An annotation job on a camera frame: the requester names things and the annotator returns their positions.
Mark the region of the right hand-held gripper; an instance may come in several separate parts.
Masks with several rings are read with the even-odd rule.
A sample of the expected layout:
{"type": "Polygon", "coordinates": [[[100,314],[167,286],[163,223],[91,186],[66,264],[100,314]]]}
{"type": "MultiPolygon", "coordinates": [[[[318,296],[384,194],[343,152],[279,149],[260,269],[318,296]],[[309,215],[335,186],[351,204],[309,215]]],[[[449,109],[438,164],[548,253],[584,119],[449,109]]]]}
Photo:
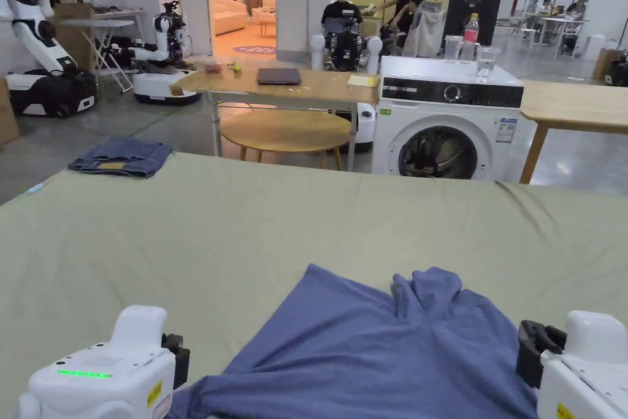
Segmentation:
{"type": "Polygon", "coordinates": [[[627,329],[604,313],[571,311],[566,330],[523,320],[517,374],[539,418],[627,418],[627,329]]]}

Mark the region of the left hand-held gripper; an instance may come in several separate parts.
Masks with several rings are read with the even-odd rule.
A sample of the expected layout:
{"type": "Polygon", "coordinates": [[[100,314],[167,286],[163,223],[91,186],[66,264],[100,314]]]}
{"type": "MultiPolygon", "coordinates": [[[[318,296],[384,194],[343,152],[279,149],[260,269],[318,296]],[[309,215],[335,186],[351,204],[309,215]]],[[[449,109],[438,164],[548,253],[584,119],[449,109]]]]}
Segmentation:
{"type": "Polygon", "coordinates": [[[129,306],[111,338],[39,369],[18,398],[20,418],[164,418],[188,381],[190,351],[163,331],[161,307],[129,306]]]}

